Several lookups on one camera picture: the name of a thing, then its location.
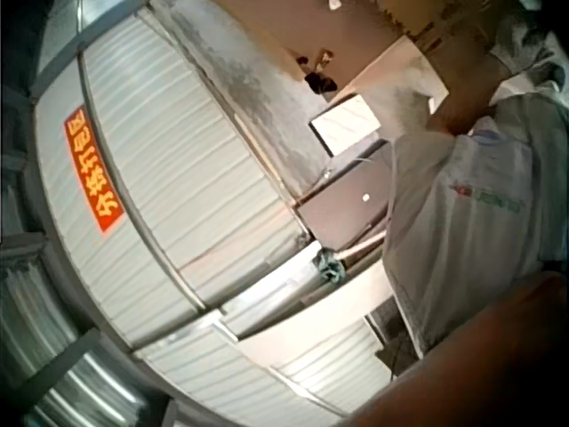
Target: white panel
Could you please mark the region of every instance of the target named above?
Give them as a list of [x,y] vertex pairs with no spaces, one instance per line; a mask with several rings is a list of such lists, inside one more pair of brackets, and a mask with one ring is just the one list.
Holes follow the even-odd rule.
[[167,39],[132,17],[84,57],[124,182],[159,245],[204,300],[247,287],[259,268],[295,252],[300,226]]
[[[269,322],[285,308],[287,303],[297,302],[302,295],[317,289],[324,282],[316,265],[309,262],[282,282],[258,283],[240,294],[236,299],[241,300],[239,301],[241,303],[235,308],[228,307],[228,315],[224,321],[231,332],[241,336],[247,331]],[[267,294],[251,295],[252,302],[247,303],[246,297],[249,296],[249,291],[256,291],[257,287],[260,288],[259,291],[265,291],[268,288]]]
[[102,236],[77,179],[65,119],[84,102],[76,62],[36,106],[36,138],[46,196],[69,257],[91,295],[128,342],[193,312],[125,214]]
[[255,363],[274,366],[357,322],[392,294],[383,261],[379,260],[324,299],[240,341],[238,347]]
[[326,111],[311,123],[334,156],[357,144],[381,126],[361,95]]
[[317,427],[339,421],[252,364],[212,329],[154,350],[146,359],[193,399],[243,425]]
[[276,369],[347,413],[389,384],[389,369],[375,357],[381,349],[363,320]]

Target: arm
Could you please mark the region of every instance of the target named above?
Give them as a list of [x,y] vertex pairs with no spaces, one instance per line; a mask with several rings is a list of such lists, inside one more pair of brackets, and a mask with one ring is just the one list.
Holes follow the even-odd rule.
[[486,55],[462,80],[464,84],[452,89],[427,122],[427,129],[460,135],[468,133],[485,114],[498,86],[511,77],[509,69],[492,55]]
[[563,411],[566,287],[555,274],[532,278],[449,336],[341,426],[510,425],[517,418]]

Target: cloth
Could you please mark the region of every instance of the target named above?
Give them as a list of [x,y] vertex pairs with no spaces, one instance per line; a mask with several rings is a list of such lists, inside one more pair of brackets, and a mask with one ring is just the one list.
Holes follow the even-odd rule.
[[535,12],[509,13],[498,26],[496,44],[490,54],[515,76],[549,55],[544,47],[546,35]]
[[567,256],[567,110],[508,98],[470,136],[394,149],[384,266],[422,357],[512,282]]

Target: red banner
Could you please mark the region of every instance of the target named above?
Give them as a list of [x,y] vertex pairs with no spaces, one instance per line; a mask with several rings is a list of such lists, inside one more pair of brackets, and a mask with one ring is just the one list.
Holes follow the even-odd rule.
[[124,213],[108,178],[85,105],[65,121],[65,134],[77,176],[100,230],[104,233]]

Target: brown wall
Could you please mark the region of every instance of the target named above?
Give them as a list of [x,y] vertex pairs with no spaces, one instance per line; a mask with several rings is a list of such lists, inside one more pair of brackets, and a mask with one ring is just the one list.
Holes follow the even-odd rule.
[[216,0],[246,27],[269,32],[283,47],[311,63],[321,48],[335,54],[326,69],[342,88],[381,55],[399,32],[368,0]]

